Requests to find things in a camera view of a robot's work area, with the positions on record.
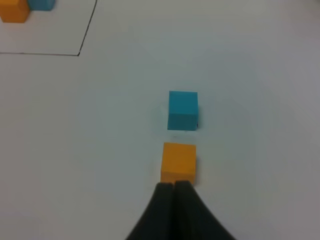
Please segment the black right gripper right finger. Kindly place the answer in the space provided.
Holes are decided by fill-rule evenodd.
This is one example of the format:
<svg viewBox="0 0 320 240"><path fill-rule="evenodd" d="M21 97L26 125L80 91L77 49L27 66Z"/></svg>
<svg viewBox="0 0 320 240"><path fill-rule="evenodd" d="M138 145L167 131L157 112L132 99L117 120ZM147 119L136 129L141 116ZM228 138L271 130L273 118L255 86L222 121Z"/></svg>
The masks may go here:
<svg viewBox="0 0 320 240"><path fill-rule="evenodd" d="M215 218L189 181L177 181L173 197L175 240L233 240Z"/></svg>

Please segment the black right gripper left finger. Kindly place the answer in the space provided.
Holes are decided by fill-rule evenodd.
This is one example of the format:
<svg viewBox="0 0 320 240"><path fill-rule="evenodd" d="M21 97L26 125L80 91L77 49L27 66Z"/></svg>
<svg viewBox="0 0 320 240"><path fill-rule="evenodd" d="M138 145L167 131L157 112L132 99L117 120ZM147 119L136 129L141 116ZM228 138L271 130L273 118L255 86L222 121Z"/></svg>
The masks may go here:
<svg viewBox="0 0 320 240"><path fill-rule="evenodd" d="M128 235L128 240L168 240L171 233L174 187L158 183L139 221Z"/></svg>

